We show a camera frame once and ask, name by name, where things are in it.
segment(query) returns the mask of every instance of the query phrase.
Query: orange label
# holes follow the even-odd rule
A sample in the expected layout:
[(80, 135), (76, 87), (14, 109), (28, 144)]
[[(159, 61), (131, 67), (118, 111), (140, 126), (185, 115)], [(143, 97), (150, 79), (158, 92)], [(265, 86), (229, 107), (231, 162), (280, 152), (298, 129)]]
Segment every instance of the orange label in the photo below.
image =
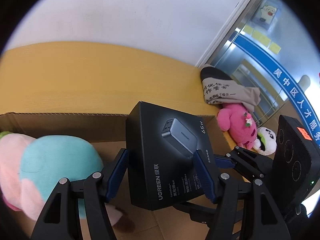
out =
[(297, 127), (297, 128), (305, 139), (312, 141), (312, 138), (308, 135), (306, 130), (304, 130), (303, 128), (300, 128), (300, 127)]

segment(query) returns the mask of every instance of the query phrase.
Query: black device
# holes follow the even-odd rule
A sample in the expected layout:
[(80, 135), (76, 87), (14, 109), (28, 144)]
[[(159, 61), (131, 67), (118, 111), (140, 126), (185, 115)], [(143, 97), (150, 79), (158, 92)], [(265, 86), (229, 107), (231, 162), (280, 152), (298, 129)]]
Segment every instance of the black device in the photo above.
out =
[(320, 149), (295, 118), (281, 115), (272, 164), (272, 195), (287, 214), (310, 193), (320, 177)]

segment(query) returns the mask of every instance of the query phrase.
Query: yellow sticky note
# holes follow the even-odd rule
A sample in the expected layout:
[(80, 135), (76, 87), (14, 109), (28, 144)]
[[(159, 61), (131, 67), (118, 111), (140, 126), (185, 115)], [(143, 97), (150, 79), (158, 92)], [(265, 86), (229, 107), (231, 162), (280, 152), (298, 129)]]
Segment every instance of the yellow sticky note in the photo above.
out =
[(278, 54), (279, 51), (281, 50), (281, 47), (274, 43), (274, 42), (271, 42), (270, 46), (269, 46), (269, 49), (274, 53), (274, 54)]
[(264, 46), (268, 47), (271, 39), (269, 39), (267, 36), (265, 35), (261, 35), (260, 39), (258, 39), (258, 41), (260, 41)]
[(253, 28), (250, 27), (249, 25), (246, 25), (246, 26), (243, 28), (243, 31), (244, 31), (245, 33), (251, 35), (252, 32), (253, 32)]
[(259, 40), (261, 36), (262, 36), (262, 33), (261, 33), (261, 32), (258, 32), (258, 31), (256, 31), (256, 30), (253, 30), (252, 38), (254, 38), (255, 40)]
[(263, 35), (261, 32), (258, 32), (256, 30), (253, 31), (252, 38), (261, 42), (261, 44), (263, 44), (266, 47), (268, 47), (268, 45), (271, 41), (271, 39), (269, 39), (266, 35)]

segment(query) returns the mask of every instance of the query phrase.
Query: white wall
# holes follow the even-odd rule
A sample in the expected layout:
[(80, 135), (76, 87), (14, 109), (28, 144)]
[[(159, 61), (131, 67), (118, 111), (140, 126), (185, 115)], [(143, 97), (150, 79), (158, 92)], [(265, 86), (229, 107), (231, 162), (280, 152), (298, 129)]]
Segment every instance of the white wall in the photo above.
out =
[(47, 41), (94, 41), (199, 65), (248, 1), (41, 0), (20, 23), (6, 48)]

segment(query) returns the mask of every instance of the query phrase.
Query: cartoon picture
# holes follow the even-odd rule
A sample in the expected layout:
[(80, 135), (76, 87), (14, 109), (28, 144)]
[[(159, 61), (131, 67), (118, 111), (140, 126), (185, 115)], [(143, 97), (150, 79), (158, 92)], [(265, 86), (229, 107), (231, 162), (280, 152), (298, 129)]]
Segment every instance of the cartoon picture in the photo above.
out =
[(260, 9), (260, 11), (261, 11), (260, 21), (270, 24), (273, 17), (275, 16), (277, 8), (272, 5), (265, 5)]

